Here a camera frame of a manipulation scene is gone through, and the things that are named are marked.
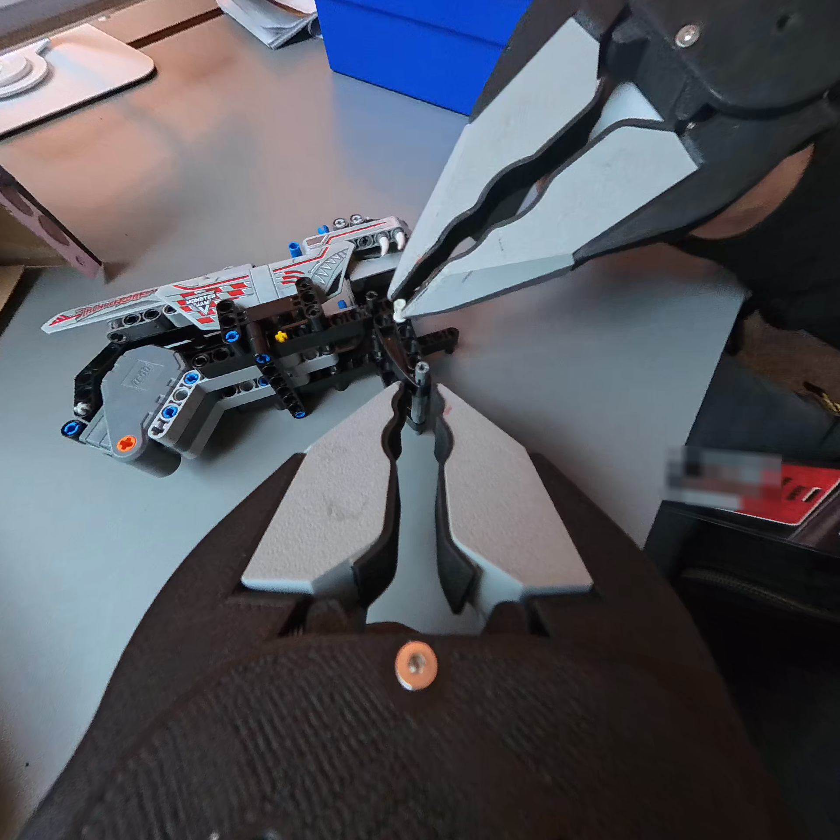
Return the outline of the person's black jacket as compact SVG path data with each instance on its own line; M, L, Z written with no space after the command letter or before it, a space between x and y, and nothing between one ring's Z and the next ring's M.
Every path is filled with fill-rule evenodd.
M838 468L838 350L744 307L687 444ZM667 500L645 550L806 836L838 838L838 490L792 528Z

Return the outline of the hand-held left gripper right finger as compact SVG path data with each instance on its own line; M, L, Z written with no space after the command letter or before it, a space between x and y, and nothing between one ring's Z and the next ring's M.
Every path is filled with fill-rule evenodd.
M594 582L525 447L444 385L434 388L437 573L480 631L503 605L588 597Z

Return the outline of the lego instruction booklet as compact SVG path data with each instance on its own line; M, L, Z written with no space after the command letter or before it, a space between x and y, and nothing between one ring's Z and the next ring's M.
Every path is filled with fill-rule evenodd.
M217 1L218 7L269 49L322 38L314 1Z

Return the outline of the red white id badge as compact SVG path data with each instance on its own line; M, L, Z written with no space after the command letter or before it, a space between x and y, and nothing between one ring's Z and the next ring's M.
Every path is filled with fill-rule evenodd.
M736 512L785 527L803 524L839 488L839 468L784 461L780 489L773 495L745 498Z

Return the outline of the person's right hand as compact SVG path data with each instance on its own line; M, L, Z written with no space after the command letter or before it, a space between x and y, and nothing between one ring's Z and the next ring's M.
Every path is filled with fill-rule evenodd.
M721 240L746 234L773 214L793 193L811 163L815 144L787 156L756 186L690 235Z

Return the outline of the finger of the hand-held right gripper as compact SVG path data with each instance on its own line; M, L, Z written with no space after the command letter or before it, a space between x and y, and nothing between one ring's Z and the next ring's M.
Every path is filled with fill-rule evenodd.
M573 16L524 16L481 92L395 271L388 297L409 301L502 205L518 210L567 152L550 152L602 87L599 40Z
M696 170L675 133L615 127L554 175L524 214L443 266L402 313L453 311L569 270L577 250Z

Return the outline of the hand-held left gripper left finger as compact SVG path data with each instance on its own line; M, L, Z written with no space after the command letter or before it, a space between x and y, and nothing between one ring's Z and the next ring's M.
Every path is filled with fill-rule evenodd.
M247 591L336 601L366 623L396 573L402 428L393 384L309 447L241 575Z

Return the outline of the blue plastic bin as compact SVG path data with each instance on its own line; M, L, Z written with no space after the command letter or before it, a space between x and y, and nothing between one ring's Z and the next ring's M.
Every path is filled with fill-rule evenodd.
M331 69L469 115L529 1L317 1Z

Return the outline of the grey red lego vehicle model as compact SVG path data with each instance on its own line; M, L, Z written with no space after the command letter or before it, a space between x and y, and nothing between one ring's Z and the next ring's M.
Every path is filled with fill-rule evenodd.
M288 248L287 259L228 266L189 280L63 311L42 330L95 322L108 343L76 375L62 437L154 476L197 458L223 416L273 406L307 417L316 398L367 375L404 384L421 431L427 358L459 331L418 333L387 297L408 243L396 216L354 214Z

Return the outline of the black lego set box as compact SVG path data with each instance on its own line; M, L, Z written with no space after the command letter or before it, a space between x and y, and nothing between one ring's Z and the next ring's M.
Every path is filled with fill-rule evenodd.
M28 270L68 266L86 277L103 272L99 257L28 191L1 169L1 329L14 315Z

